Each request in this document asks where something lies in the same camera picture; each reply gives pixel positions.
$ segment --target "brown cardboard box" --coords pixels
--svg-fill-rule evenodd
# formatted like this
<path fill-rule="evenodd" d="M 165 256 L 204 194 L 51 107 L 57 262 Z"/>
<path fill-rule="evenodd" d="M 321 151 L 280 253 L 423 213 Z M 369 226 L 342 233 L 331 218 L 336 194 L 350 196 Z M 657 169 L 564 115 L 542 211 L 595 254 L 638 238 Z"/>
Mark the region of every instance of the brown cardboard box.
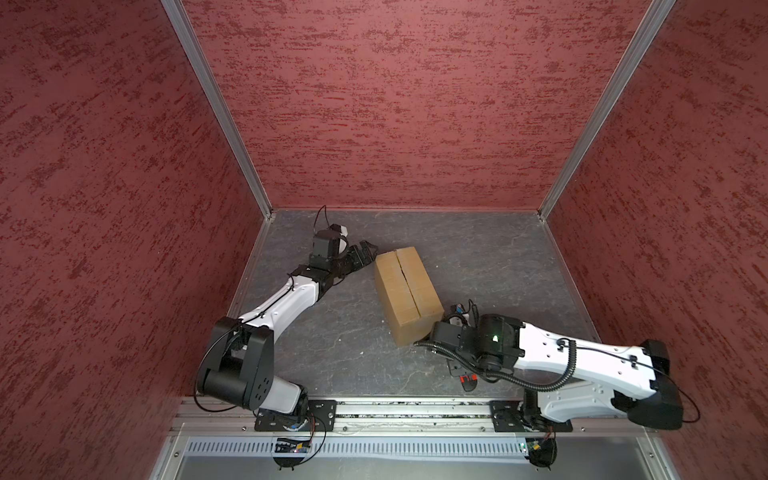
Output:
<path fill-rule="evenodd" d="M 395 344 L 405 346 L 427 336 L 444 311 L 416 248 L 381 253 L 374 274 Z"/>

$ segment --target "aluminum frame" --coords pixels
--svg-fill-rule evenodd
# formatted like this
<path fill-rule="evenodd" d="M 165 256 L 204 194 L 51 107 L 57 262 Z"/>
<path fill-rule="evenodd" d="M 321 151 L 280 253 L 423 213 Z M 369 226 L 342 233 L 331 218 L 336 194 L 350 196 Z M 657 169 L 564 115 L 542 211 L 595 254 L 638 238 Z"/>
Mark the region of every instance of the aluminum frame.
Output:
<path fill-rule="evenodd" d="M 542 217 L 539 217 L 539 219 L 541 220 L 541 225 L 544 227 L 544 233 L 547 237 L 547 241 L 549 242 L 549 246 L 552 248 L 554 259 L 558 262 L 558 266 L 560 267 L 560 274 L 563 276 L 565 287 L 568 289 L 568 293 L 571 294 L 571 299 L 574 301 L 576 310 L 594 337 L 594 341 L 600 342 L 600 335 L 598 334 L 597 329 L 594 328 L 594 323 L 592 322 L 592 318 L 589 315 L 589 310 L 587 310 L 587 306 L 584 304 L 584 299 L 581 298 L 581 293 L 578 291 L 574 277 L 571 275 L 571 271 L 568 269 L 568 265 L 565 262 L 563 253 L 560 251 L 558 242 L 554 239 L 554 235 L 552 234 L 552 230 L 549 229 L 549 224 L 547 223 L 546 219 Z"/>
<path fill-rule="evenodd" d="M 227 316 L 230 318 L 237 318 L 243 312 L 243 304 L 245 303 L 245 296 L 248 293 L 253 275 L 256 272 L 256 265 L 259 263 L 261 253 L 264 250 L 264 244 L 266 243 L 266 236 L 270 231 L 270 226 L 275 220 L 277 213 L 273 213 L 271 217 L 264 217 L 259 229 L 259 234 L 256 237 L 256 242 L 253 244 L 253 249 L 250 251 L 250 257 L 243 270 L 243 275 L 240 278 L 240 282 L 237 284 L 237 289 L 232 297 L 232 303 L 227 311 Z"/>
<path fill-rule="evenodd" d="M 170 19 L 170 23 L 174 26 L 176 35 L 179 38 L 179 42 L 181 42 L 181 46 L 184 48 L 184 52 L 187 54 L 187 58 L 192 64 L 197 80 L 200 82 L 200 86 L 203 87 L 203 92 L 205 92 L 210 107 L 219 121 L 221 130 L 230 144 L 232 153 L 235 155 L 237 163 L 243 171 L 243 176 L 245 176 L 248 182 L 250 191 L 259 204 L 264 219 L 271 218 L 272 205 L 270 200 L 266 196 L 266 191 L 261 184 L 259 174 L 256 172 L 256 168 L 250 159 L 250 154 L 248 154 L 248 149 L 243 142 L 243 138 L 240 136 L 240 132 L 237 130 L 237 125 L 232 118 L 230 109 L 227 107 L 224 96 L 221 94 L 219 84 L 216 83 L 214 73 L 210 70 L 203 49 L 200 47 L 200 42 L 197 41 L 197 36 L 187 16 L 187 11 L 184 10 L 181 0 L 161 0 L 161 3 Z"/>
<path fill-rule="evenodd" d="M 611 110 L 613 110 L 614 105 L 616 105 L 621 92 L 624 91 L 630 78 L 632 78 L 635 70 L 637 70 L 637 66 L 643 59 L 645 52 L 659 32 L 664 20 L 667 19 L 667 14 L 669 14 L 674 3 L 675 0 L 653 0 L 648 10 L 646 10 L 629 45 L 627 45 L 627 50 L 624 51 L 624 55 L 622 55 L 616 70 L 614 70 L 611 79 L 605 86 L 605 90 L 603 90 L 600 100 L 598 100 L 598 104 L 595 105 L 592 115 L 584 126 L 584 130 L 581 131 L 581 135 L 579 135 L 571 153 L 565 160 L 563 168 L 541 203 L 539 208 L 541 218 L 546 220 L 549 217 L 571 177 L 573 177 L 579 164 L 584 159 L 584 155 L 592 145 L 592 141 L 597 137 L 603 123 L 605 123 L 606 118 L 611 113 Z"/>
<path fill-rule="evenodd" d="M 200 397 L 204 406 L 224 405 L 210 397 Z M 399 439 L 424 439 L 423 442 L 517 442 L 515 439 L 542 436 L 541 433 L 497 433 L 493 430 L 488 403 L 493 397 L 335 397 L 334 431 L 327 438 L 336 443 L 396 442 Z M 635 437 L 638 455 L 657 480 L 679 480 L 657 430 L 645 429 L 626 419 L 575 419 L 574 431 L 558 437 Z M 243 438 L 272 441 L 285 433 L 254 432 L 253 413 L 245 409 L 207 413 L 199 410 L 191 397 L 182 401 L 168 440 L 151 480 L 173 480 L 178 475 L 190 442 L 216 439 L 220 443 L 241 442 Z M 381 458 L 398 459 L 397 452 Z"/>
<path fill-rule="evenodd" d="M 309 433 L 288 435 L 306 438 Z M 392 460 L 441 462 L 492 462 L 527 464 L 528 447 L 515 437 L 378 437 L 333 436 L 323 448 L 313 442 L 307 453 L 275 453 L 277 437 L 193 437 L 187 443 L 187 457 L 297 458 L 384 458 Z"/>

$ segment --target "enclosure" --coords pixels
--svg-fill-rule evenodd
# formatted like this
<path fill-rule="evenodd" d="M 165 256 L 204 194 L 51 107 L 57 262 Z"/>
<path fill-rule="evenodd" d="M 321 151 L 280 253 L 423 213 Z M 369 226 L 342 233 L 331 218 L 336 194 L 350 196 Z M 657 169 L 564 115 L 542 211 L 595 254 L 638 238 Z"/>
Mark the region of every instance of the enclosure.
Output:
<path fill-rule="evenodd" d="M 366 454 L 517 448 L 478 406 L 522 390 L 396 347 L 367 267 L 275 344 L 276 375 L 341 402 L 294 475 L 762 478 L 766 22 L 757 0 L 0 5 L 0 476 L 276 475 L 195 450 L 266 437 L 188 397 L 211 327 L 306 261 L 326 205 L 352 242 L 416 247 L 446 309 L 663 341 L 701 420 L 574 422 L 552 472 L 334 457 L 387 402 L 439 428 L 382 423 Z"/>

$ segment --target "gray floor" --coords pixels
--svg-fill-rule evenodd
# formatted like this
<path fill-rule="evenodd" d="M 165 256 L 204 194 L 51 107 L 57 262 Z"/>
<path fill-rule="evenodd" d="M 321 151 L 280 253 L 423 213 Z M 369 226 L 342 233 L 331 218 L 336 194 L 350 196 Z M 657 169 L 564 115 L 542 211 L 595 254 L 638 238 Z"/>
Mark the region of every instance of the gray floor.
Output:
<path fill-rule="evenodd" d="M 250 285 L 251 310 L 306 263 L 312 248 L 312 211 L 280 211 Z M 541 328 L 596 340 L 578 314 L 534 214 L 447 214 L 330 211 L 350 241 L 368 240 L 380 252 L 416 247 L 447 308 L 473 299 L 480 313 L 515 316 Z M 318 222 L 324 227 L 324 219 Z M 426 349 L 398 348 L 384 320 L 373 268 L 350 275 L 305 311 L 276 343 L 275 374 L 314 396 L 460 396 L 445 359 Z M 534 381 L 548 374 L 520 375 Z M 517 387 L 480 382 L 473 396 L 519 397 Z"/>

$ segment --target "red textured wall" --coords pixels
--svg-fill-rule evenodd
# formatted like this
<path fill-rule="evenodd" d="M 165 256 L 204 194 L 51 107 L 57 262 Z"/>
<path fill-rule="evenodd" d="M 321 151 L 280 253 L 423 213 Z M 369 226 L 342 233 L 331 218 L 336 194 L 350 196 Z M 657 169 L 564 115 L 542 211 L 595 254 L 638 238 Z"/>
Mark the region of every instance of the red textured wall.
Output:
<path fill-rule="evenodd" d="M 536 209 L 648 0 L 189 0 L 277 207 Z"/>
<path fill-rule="evenodd" d="M 145 480 L 259 210 L 160 2 L 3 2 L 0 78 L 0 478 Z"/>
<path fill-rule="evenodd" d="M 603 340 L 670 347 L 690 479 L 768 471 L 767 25 L 678 0 L 549 218 Z"/>

